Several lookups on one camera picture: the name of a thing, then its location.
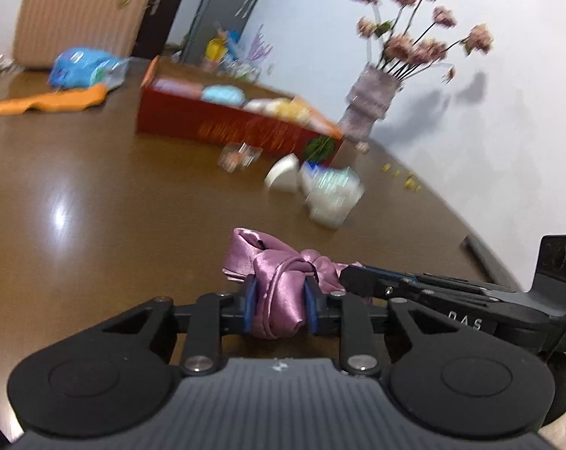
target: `gray ribbed panel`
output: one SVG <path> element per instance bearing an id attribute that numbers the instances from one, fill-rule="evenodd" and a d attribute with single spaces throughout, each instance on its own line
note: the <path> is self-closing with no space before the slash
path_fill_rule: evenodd
<path id="1" fill-rule="evenodd" d="M 276 371 L 279 362 L 288 367 Z M 328 359 L 232 359 L 185 379 L 152 419 L 99 440 L 28 432 L 11 450 L 548 450 L 535 434 L 464 442 L 406 420 L 378 383 L 343 375 Z"/>
<path id="2" fill-rule="evenodd" d="M 128 57 L 137 38 L 147 0 L 23 0 L 13 56 L 26 68 L 51 68 L 72 47 L 105 50 Z"/>

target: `suitcase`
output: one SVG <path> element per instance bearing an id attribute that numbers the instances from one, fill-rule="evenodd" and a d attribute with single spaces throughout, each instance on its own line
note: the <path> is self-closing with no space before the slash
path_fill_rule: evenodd
<path id="1" fill-rule="evenodd" d="M 51 68 L 71 47 L 131 55 L 148 0 L 23 0 L 14 37 L 14 60 L 25 68 Z"/>

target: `purple plant decoration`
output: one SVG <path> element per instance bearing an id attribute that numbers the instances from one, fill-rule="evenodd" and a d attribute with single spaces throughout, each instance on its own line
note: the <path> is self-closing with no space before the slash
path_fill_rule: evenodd
<path id="1" fill-rule="evenodd" d="M 264 27 L 264 24 L 260 25 L 252 44 L 249 46 L 248 62 L 254 65 L 258 65 L 266 59 L 274 47 L 273 45 L 264 43 L 262 27 Z"/>

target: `door handle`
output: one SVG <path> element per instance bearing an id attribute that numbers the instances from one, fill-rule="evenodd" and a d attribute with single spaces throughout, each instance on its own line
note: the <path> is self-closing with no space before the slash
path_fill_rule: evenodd
<path id="1" fill-rule="evenodd" d="M 152 2 L 152 9 L 150 10 L 150 15 L 151 15 L 152 17 L 153 17 L 153 16 L 156 14 L 156 12 L 158 11 L 158 7 L 160 6 L 160 2 L 161 2 L 161 1 L 162 1 L 162 0 L 154 0 L 154 1 Z"/>

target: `white logo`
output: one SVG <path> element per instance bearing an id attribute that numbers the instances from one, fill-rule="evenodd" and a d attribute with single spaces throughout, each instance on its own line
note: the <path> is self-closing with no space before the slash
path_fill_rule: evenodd
<path id="1" fill-rule="evenodd" d="M 450 311 L 450 314 L 447 315 L 447 316 L 448 316 L 448 318 L 451 318 L 452 320 L 456 320 L 456 317 L 458 317 L 458 313 L 456 311 Z M 460 323 L 468 325 L 468 315 L 466 315 L 464 318 L 462 318 L 462 321 Z M 473 328 L 475 330 L 480 330 L 481 329 L 481 323 L 483 323 L 483 320 L 481 318 L 477 318 L 476 320 L 474 320 Z"/>
<path id="2" fill-rule="evenodd" d="M 275 363 L 275 365 L 273 365 L 273 370 L 276 370 L 277 372 L 285 372 L 287 369 L 289 368 L 289 365 L 287 365 L 285 362 L 277 362 Z"/>

